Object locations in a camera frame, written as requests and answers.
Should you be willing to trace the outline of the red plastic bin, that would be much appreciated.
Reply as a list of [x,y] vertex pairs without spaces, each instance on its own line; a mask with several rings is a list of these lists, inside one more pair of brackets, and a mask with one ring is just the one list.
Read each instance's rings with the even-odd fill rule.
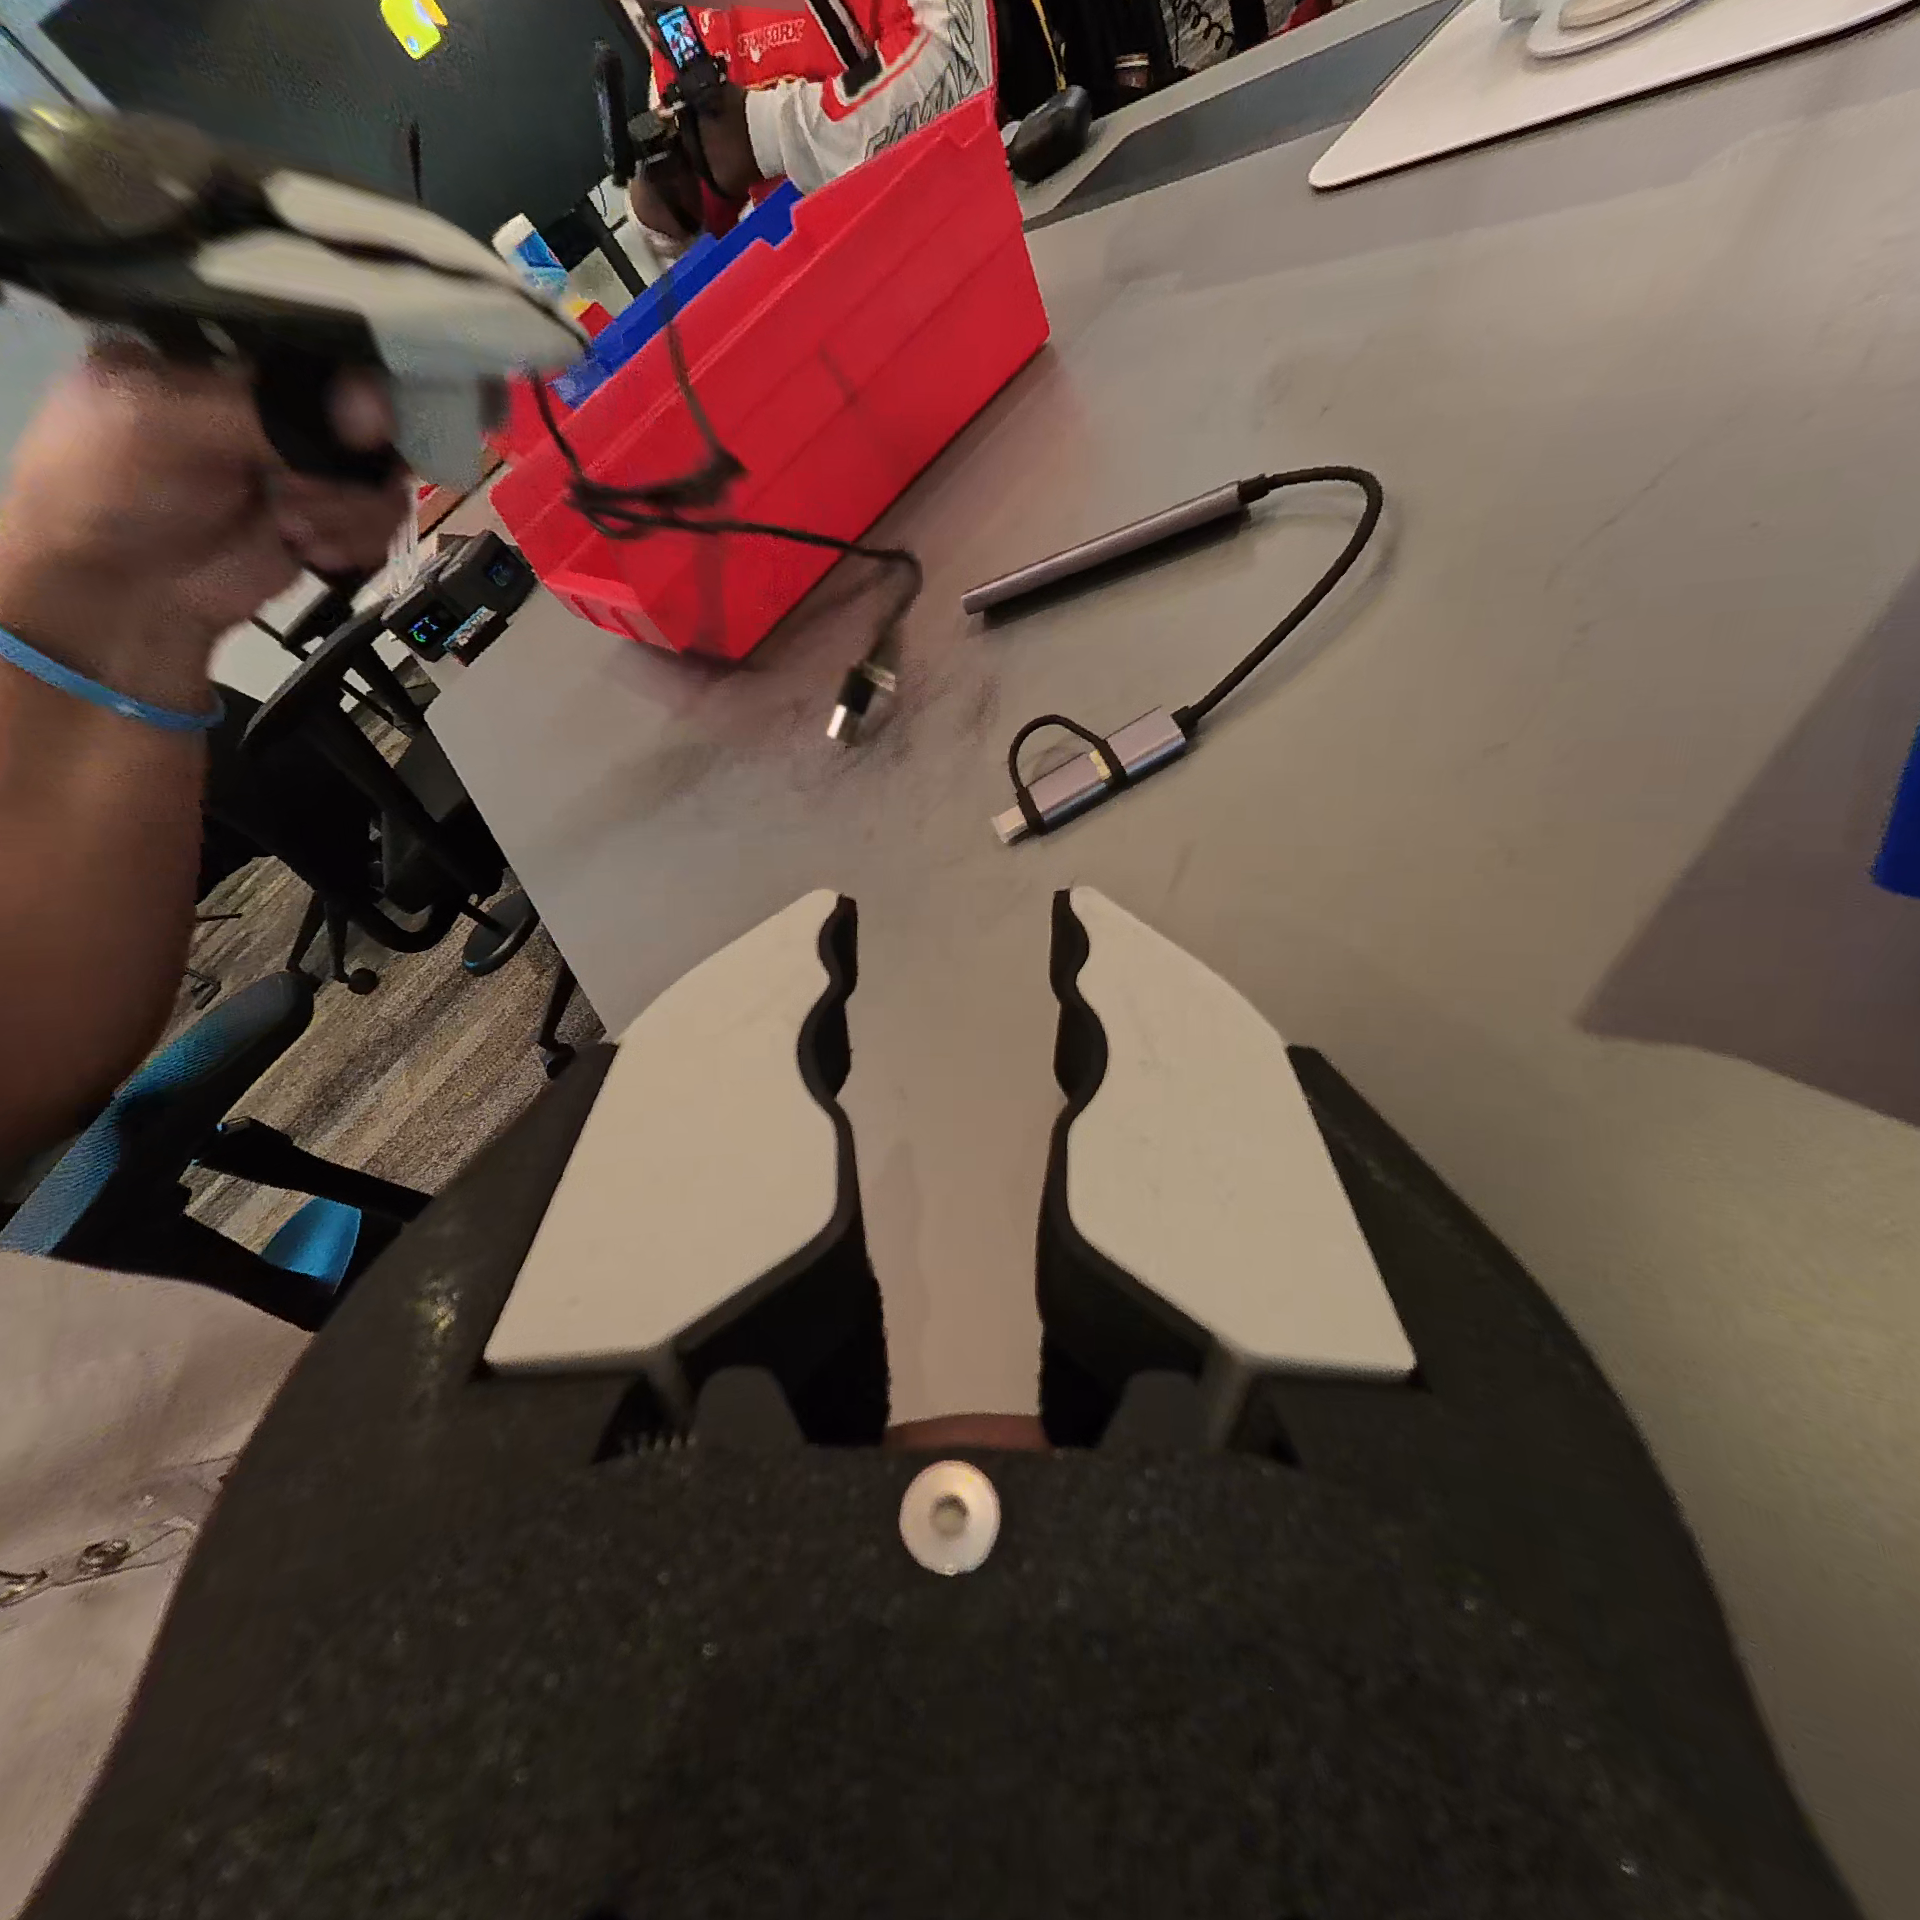
[[1048,340],[992,96],[949,108],[750,235],[674,319],[692,396],[740,475],[690,532],[595,530],[537,396],[512,401],[490,504],[587,625],[738,663],[836,563],[722,521],[858,540]]

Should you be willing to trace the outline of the black charger box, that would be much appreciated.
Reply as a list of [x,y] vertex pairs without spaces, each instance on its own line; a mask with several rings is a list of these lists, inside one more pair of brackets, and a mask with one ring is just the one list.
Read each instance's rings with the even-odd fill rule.
[[537,576],[494,530],[438,540],[417,579],[393,594],[383,630],[419,663],[467,664],[484,654],[532,599]]

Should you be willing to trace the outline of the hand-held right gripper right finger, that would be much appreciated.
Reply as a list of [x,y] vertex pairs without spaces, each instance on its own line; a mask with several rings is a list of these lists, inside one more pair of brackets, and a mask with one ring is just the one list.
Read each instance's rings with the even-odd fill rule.
[[1279,1033],[1087,885],[1052,898],[1048,985],[1048,1442],[1096,1448],[1149,1377],[1191,1387],[1212,1445],[1252,1431],[1271,1383],[1413,1387],[1413,1343]]

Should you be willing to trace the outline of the blue wristband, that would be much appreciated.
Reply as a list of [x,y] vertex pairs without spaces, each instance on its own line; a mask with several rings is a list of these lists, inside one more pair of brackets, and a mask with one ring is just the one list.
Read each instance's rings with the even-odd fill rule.
[[227,719],[227,707],[217,693],[200,711],[163,707],[103,685],[8,628],[2,628],[2,663],[48,693],[153,735],[204,736]]

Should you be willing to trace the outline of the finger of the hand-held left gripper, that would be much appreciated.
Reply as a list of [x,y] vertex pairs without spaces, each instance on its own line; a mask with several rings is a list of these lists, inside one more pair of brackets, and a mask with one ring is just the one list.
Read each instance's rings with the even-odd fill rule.
[[217,240],[195,252],[195,276],[223,295],[355,319],[404,378],[564,372],[590,347],[567,312],[496,261],[469,270],[316,240]]
[[259,291],[313,308],[524,308],[516,276],[465,230],[367,188],[280,169],[262,182],[290,239],[259,255]]

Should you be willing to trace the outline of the black panel yellow sticker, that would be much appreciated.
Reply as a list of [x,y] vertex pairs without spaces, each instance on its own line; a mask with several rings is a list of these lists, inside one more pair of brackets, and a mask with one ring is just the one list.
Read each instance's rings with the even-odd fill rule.
[[74,2],[33,29],[109,107],[355,182],[490,242],[608,178],[595,59],[644,104],[644,41],[597,2]]

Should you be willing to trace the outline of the white folding stand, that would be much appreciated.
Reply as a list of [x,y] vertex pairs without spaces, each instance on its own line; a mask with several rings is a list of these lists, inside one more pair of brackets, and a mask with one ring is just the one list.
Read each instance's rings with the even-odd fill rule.
[[1912,12],[1910,2],[1469,2],[1307,171],[1315,195],[1702,85]]

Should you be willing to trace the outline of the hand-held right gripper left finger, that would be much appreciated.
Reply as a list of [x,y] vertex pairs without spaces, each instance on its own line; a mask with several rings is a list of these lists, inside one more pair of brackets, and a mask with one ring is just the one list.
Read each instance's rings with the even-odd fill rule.
[[484,1346],[502,1381],[630,1381],[690,1431],[765,1374],[799,1434],[879,1445],[881,1291],[842,1092],[858,909],[805,892],[694,965],[613,1042]]

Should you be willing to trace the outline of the dark grey usb hub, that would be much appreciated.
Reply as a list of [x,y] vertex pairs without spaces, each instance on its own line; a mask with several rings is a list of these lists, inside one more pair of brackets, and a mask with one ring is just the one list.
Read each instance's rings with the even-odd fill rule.
[[1217,711],[1348,585],[1379,534],[1386,492],[1376,472],[1352,464],[1260,472],[1028,563],[964,594],[962,612],[973,619],[1011,614],[1097,576],[1146,565],[1177,546],[1242,527],[1270,499],[1328,488],[1356,496],[1352,532],[1307,590],[1202,694],[1184,704],[1152,709],[1109,732],[1097,732],[1057,713],[1040,715],[1020,726],[1005,751],[1011,800],[992,819],[999,846],[1017,849],[1049,838],[1185,759]]

